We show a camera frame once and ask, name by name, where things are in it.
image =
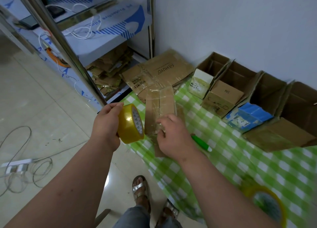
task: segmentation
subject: smartphone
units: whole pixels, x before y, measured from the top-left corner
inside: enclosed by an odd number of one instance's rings
[[[52,18],[57,18],[66,13],[65,9],[56,6],[48,6],[47,10],[51,14]],[[27,30],[34,30],[40,26],[32,15],[23,18],[19,21],[19,23]]]

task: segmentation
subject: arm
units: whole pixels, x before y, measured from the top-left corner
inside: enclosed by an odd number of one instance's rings
[[[244,197],[195,146],[180,118],[158,119],[165,128],[158,133],[163,153],[177,161],[190,182],[208,227],[279,227]]]
[[[112,154],[120,145],[122,106],[109,104],[99,112],[89,141],[5,228],[93,225]]]

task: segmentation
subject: green marker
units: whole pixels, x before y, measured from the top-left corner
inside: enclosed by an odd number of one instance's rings
[[[192,139],[204,150],[211,152],[212,148],[206,144],[201,138],[198,138],[195,134],[191,135]]]

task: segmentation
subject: hand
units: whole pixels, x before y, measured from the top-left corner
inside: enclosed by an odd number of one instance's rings
[[[123,102],[107,104],[95,118],[93,122],[93,131],[90,139],[108,146],[114,152],[120,145],[120,139],[117,136],[119,118],[123,107]]]
[[[165,133],[159,130],[157,136],[160,150],[178,163],[186,161],[196,146],[183,121],[174,114],[167,114],[157,119],[157,123],[165,128]]]

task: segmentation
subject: white wall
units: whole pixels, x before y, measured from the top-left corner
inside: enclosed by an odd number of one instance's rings
[[[317,89],[316,0],[156,0],[155,18],[156,54],[173,48],[196,64],[216,51]]]

